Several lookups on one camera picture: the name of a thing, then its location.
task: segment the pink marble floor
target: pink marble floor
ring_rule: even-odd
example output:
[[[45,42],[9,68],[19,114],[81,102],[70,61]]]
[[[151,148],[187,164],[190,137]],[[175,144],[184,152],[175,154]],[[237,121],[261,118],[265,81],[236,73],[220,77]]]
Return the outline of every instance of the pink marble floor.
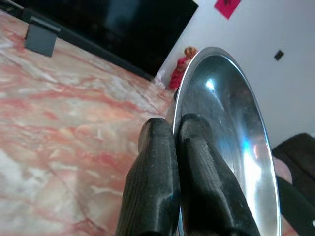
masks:
[[[112,236],[140,128],[172,94],[60,39],[25,50],[26,30],[0,12],[0,236]]]

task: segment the red paper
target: red paper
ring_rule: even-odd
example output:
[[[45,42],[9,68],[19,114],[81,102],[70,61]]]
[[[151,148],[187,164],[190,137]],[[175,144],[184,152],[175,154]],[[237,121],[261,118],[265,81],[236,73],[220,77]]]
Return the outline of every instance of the red paper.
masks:
[[[218,0],[215,4],[215,8],[227,19],[230,19],[240,2],[241,0]]]

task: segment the metal pan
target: metal pan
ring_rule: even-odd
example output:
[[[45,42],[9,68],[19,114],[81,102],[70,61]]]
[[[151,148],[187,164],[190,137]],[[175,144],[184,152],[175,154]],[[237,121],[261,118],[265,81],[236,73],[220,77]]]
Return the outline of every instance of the metal pan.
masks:
[[[190,62],[166,120],[175,136],[181,117],[203,115],[217,150],[234,172],[261,236],[280,236],[279,198],[262,116],[244,73],[224,50],[200,51]],[[184,235],[180,217],[179,233]]]

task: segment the white wall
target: white wall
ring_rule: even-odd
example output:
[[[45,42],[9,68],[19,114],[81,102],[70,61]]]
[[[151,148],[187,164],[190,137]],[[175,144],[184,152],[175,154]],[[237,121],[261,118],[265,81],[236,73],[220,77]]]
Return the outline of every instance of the white wall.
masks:
[[[272,147],[315,131],[315,0],[242,0],[227,20],[215,0],[199,8],[161,67],[169,75],[186,46],[225,49],[258,100]],[[285,53],[277,62],[278,49]]]

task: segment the black tv screen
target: black tv screen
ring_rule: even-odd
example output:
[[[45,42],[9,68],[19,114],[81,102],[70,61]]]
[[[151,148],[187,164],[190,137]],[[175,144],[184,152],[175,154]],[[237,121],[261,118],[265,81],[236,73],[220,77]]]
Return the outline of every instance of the black tv screen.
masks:
[[[192,0],[26,0],[25,6],[152,76],[197,9]]]

